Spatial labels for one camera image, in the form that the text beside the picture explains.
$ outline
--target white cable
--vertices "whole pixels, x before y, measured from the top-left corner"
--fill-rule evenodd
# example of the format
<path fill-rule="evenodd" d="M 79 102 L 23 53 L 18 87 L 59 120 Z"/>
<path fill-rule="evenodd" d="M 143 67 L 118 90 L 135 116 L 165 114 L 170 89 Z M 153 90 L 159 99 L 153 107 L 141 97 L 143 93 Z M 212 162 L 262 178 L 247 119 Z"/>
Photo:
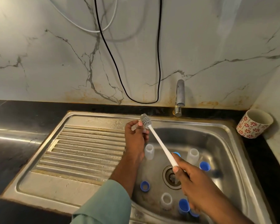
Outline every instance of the white cable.
<path fill-rule="evenodd" d="M 63 15 L 64 18 L 66 18 L 69 22 L 71 22 L 72 24 L 74 24 L 76 27 L 80 28 L 81 30 L 87 31 L 87 32 L 91 32 L 91 33 L 100 33 L 100 31 L 91 31 L 91 30 L 88 30 L 88 29 L 85 29 L 85 28 L 79 26 L 78 24 L 76 24 L 75 22 L 73 22 L 71 19 L 69 19 L 64 13 L 62 13 L 62 12 L 56 7 L 56 5 L 54 4 L 54 2 L 53 2 L 52 0 L 49 0 L 49 1 L 50 1 L 51 4 L 54 6 L 54 8 L 55 8 L 61 15 Z M 113 16 L 112 16 L 112 18 L 111 18 L 111 20 L 110 20 L 110 23 L 109 23 L 102 31 L 107 30 L 107 29 L 111 26 L 111 24 L 112 24 L 112 22 L 113 22 L 113 20 L 114 20 L 114 18 L 115 18 L 115 15 L 116 15 L 117 3 L 118 3 L 118 0 L 115 0 L 115 8 L 114 8 Z"/>

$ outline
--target black granite countertop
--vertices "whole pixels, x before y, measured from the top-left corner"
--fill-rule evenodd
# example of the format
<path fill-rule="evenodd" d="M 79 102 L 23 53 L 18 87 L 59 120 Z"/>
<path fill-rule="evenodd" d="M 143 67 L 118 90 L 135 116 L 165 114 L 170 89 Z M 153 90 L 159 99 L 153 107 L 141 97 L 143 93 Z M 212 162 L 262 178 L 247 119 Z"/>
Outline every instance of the black granite countertop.
<path fill-rule="evenodd" d="M 172 108 L 0 101 L 0 194 L 37 150 L 67 111 L 173 116 Z M 225 119 L 237 123 L 245 111 L 183 108 L 183 117 Z M 260 136 L 242 137 L 246 156 L 259 188 L 267 200 L 273 222 L 280 223 L 280 165 Z M 69 223 L 66 215 L 0 200 L 0 223 Z"/>

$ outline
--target sink drain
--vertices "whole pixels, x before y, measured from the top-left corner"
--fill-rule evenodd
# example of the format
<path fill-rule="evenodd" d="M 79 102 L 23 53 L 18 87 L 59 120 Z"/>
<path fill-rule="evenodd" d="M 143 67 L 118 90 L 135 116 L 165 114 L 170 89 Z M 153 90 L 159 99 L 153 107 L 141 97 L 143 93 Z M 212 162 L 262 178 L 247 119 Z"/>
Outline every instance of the sink drain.
<path fill-rule="evenodd" d="M 180 181 L 175 177 L 171 165 L 163 170 L 163 180 L 170 189 L 177 190 L 182 188 Z"/>

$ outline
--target floral patterned cup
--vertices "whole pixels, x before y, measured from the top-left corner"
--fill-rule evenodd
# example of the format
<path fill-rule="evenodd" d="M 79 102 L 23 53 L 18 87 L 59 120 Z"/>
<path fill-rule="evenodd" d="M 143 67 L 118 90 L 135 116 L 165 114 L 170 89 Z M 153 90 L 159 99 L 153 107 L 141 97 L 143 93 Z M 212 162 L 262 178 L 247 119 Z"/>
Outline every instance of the floral patterned cup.
<path fill-rule="evenodd" d="M 246 138 L 256 138 L 273 123 L 268 113 L 259 109 L 250 109 L 236 127 L 237 132 Z"/>

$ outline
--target white marble wall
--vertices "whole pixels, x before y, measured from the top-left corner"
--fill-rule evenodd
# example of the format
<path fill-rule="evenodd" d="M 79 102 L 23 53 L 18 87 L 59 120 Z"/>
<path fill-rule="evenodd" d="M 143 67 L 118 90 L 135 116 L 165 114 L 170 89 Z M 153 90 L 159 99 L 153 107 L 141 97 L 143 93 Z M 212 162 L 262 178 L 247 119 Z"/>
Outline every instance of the white marble wall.
<path fill-rule="evenodd" d="M 93 0 L 85 0 L 93 10 Z M 81 26 L 97 27 L 84 0 L 55 0 Z M 103 27 L 114 0 L 98 0 Z M 105 37 L 135 100 L 156 99 L 159 0 L 119 0 Z M 248 109 L 280 66 L 280 0 L 164 0 L 160 101 Z M 0 99 L 136 105 L 123 93 L 103 41 L 48 0 L 0 0 Z"/>
<path fill-rule="evenodd" d="M 264 133 L 264 137 L 280 163 L 280 67 L 252 108 L 262 109 L 273 116 L 274 123 Z"/>

